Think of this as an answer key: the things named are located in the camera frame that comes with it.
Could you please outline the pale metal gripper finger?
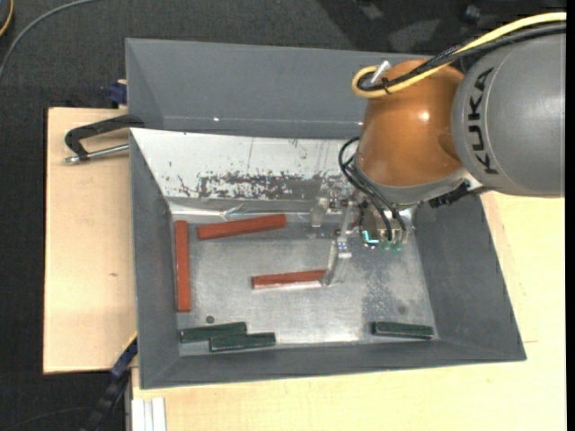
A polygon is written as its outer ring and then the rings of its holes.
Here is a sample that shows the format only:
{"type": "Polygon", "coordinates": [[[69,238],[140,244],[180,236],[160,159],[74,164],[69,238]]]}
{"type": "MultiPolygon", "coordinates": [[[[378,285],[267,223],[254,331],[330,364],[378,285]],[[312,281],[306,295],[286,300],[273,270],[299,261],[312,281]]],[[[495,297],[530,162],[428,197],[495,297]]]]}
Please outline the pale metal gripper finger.
{"type": "Polygon", "coordinates": [[[322,285],[330,286],[333,282],[338,263],[338,246],[336,241],[332,241],[329,249],[328,263],[322,277],[322,285]]]}
{"type": "Polygon", "coordinates": [[[335,282],[339,284],[345,281],[345,274],[352,258],[352,252],[347,240],[338,240],[336,249],[335,282]]]}

